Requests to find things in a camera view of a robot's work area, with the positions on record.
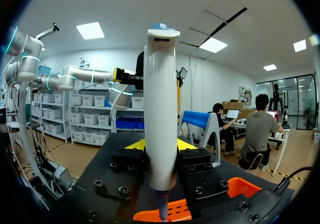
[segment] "blue storage bin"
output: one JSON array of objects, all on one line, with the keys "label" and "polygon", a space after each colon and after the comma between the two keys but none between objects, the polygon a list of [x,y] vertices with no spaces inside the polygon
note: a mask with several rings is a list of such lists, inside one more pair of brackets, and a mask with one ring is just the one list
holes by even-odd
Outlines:
[{"label": "blue storage bin", "polygon": [[136,121],[136,128],[145,129],[145,120],[143,118],[138,118]]},{"label": "blue storage bin", "polygon": [[38,71],[37,71],[36,75],[37,76],[39,76],[40,74],[50,75],[50,72],[51,72],[51,68],[49,68],[47,66],[40,65],[40,66],[38,66]]},{"label": "blue storage bin", "polygon": [[117,128],[135,129],[137,128],[137,119],[136,118],[118,118],[115,121],[115,126]]},{"label": "blue storage bin", "polygon": [[105,107],[111,107],[111,105],[109,104],[109,100],[108,99],[105,100],[104,106]]}]

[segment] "blue cap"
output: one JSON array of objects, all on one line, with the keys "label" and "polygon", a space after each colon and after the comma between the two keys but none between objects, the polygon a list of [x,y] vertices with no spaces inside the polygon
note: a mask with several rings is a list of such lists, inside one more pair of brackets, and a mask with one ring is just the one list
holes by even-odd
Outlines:
[{"label": "blue cap", "polygon": [[169,28],[166,24],[164,23],[155,23],[150,27],[150,29],[162,29],[162,30],[175,30],[174,28]]}]

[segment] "chair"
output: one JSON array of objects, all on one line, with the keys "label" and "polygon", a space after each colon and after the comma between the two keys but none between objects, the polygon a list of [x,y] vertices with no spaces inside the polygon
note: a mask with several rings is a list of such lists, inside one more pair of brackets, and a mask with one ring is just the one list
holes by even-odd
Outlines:
[{"label": "chair", "polygon": [[238,164],[239,164],[239,166],[240,166],[242,169],[245,169],[245,170],[247,170],[247,171],[249,171],[249,170],[255,170],[255,169],[257,169],[257,167],[260,165],[263,157],[264,157],[263,154],[260,153],[260,154],[256,155],[256,157],[254,158],[254,160],[252,161],[252,163],[248,163],[248,162],[246,162],[246,161],[244,161],[244,160],[242,160],[242,159],[239,159]]},{"label": "chair", "polygon": [[216,155],[217,159],[214,163],[212,163],[213,167],[220,166],[221,164],[221,154],[220,154],[220,129],[218,124],[218,118],[216,113],[200,113],[200,112],[191,112],[191,111],[183,111],[182,116],[180,118],[180,122],[178,125],[177,136],[180,136],[180,131],[183,123],[186,123],[188,131],[191,136],[191,144],[194,146],[193,141],[193,133],[191,130],[191,124],[200,128],[204,128],[204,134],[202,141],[199,146],[205,148],[206,144],[209,140],[209,137],[212,133],[214,133],[214,139],[216,143]]}]

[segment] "man in gray t-shirt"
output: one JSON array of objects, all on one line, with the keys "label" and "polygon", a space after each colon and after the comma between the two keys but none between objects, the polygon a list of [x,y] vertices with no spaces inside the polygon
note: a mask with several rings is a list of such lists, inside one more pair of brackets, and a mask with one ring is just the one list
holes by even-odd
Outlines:
[{"label": "man in gray t-shirt", "polygon": [[251,163],[258,154],[263,154],[261,171],[268,168],[270,149],[268,137],[270,132],[282,132],[282,126],[275,121],[272,115],[266,113],[269,98],[260,94],[255,98],[257,112],[250,113],[246,118],[245,142],[241,148],[241,159]]}]

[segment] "poster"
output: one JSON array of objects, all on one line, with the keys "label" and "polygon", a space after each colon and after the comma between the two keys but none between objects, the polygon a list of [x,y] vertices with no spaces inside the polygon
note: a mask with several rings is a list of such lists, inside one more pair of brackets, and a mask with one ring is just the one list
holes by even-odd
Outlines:
[{"label": "poster", "polygon": [[251,108],[252,92],[249,88],[239,86],[239,102],[244,108]]}]

